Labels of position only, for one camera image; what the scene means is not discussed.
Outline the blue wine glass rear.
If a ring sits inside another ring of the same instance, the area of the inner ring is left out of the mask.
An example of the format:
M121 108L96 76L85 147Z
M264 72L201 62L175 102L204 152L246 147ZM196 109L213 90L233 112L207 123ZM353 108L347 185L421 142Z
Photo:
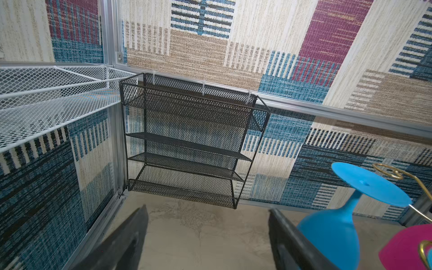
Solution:
M353 212L362 195L397 207L407 207L410 197L395 184L364 168L349 163L332 163L333 172L354 188L348 201L337 209L315 212L298 224L299 231L337 268L356 270L360 263L360 242Z

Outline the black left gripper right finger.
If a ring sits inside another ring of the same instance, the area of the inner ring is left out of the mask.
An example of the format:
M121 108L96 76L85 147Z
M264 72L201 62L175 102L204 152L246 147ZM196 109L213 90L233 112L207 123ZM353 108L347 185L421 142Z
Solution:
M269 213L269 238L276 269L337 269L281 211L272 208Z

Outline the white mesh wall basket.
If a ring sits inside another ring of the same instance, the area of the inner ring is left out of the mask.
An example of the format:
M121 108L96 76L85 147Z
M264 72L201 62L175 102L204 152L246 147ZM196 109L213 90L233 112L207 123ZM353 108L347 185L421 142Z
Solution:
M1 151L113 106L133 74L107 65L1 67Z

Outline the black mesh wall shelf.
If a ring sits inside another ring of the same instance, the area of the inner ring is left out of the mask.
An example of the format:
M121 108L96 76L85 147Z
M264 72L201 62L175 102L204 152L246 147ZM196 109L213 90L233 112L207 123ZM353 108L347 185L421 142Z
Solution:
M127 190L236 209L271 116L265 102L153 73L119 89Z

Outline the magenta wine glass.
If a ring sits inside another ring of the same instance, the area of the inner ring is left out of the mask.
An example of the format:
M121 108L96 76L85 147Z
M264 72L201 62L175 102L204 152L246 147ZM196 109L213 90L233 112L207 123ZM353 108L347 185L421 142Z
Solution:
M386 270L429 270L419 253L422 241L432 240L432 225L417 225L398 232L379 251L379 259Z

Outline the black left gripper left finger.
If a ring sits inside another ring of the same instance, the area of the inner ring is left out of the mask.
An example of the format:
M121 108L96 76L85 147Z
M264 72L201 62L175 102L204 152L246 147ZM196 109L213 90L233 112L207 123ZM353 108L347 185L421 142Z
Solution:
M73 268L75 270L137 270L144 248L149 215L136 209L106 240Z

